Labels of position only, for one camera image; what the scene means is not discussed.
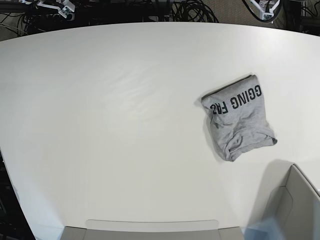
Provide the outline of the beige box at right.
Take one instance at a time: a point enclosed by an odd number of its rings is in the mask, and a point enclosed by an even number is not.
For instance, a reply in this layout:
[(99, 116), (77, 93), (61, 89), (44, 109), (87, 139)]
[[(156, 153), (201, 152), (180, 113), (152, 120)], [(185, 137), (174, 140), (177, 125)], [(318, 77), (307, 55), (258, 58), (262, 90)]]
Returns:
[(320, 192), (296, 164), (271, 192), (263, 219), (271, 240), (320, 238)]

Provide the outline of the grey T-shirt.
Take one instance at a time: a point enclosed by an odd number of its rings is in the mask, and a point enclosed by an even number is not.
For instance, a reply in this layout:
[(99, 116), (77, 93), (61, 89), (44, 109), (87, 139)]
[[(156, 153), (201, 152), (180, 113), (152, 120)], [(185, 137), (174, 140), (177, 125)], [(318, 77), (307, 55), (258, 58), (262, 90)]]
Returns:
[(234, 162), (241, 154), (278, 142), (254, 74), (206, 94), (201, 105), (209, 118), (214, 148), (224, 161)]

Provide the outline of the beige box at bottom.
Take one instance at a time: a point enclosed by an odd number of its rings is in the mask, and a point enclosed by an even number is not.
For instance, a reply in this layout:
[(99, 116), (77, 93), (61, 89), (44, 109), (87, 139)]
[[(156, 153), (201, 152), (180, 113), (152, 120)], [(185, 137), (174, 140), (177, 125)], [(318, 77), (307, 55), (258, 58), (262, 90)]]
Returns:
[(62, 240), (243, 240), (240, 227), (219, 228), (217, 220), (131, 222), (89, 219), (65, 226)]

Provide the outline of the beige box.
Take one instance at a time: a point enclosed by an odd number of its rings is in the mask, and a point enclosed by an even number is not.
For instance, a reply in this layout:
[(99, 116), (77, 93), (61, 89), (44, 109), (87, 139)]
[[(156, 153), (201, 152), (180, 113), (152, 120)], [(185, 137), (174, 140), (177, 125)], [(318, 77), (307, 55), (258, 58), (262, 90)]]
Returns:
[(271, 240), (320, 238), (320, 192), (296, 164), (271, 192), (263, 219)]
[(131, 222), (89, 219), (65, 226), (62, 240), (243, 240), (240, 227), (219, 228), (217, 220)]

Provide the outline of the blue blurred object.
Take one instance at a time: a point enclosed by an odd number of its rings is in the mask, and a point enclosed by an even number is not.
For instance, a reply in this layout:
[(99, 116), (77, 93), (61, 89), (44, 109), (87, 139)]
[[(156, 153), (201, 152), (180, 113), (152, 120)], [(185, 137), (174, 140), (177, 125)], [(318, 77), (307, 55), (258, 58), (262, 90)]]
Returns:
[(266, 218), (242, 229), (245, 240), (285, 240), (284, 234), (274, 217)]

